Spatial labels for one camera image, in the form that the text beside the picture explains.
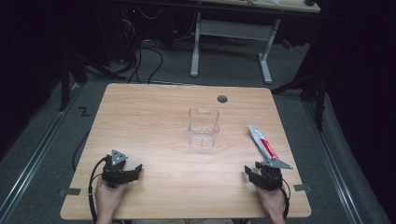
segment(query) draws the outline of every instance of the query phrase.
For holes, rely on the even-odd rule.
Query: person's hand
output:
[[[107,182],[99,176],[95,199],[97,206],[97,224],[111,223],[113,216],[121,202],[122,194],[125,191],[127,184],[119,185],[116,189],[110,188]]]
[[[286,223],[283,218],[283,211],[285,210],[285,196],[280,189],[268,191],[260,187],[256,187],[262,200],[262,208],[267,216],[271,219],[273,224]]]

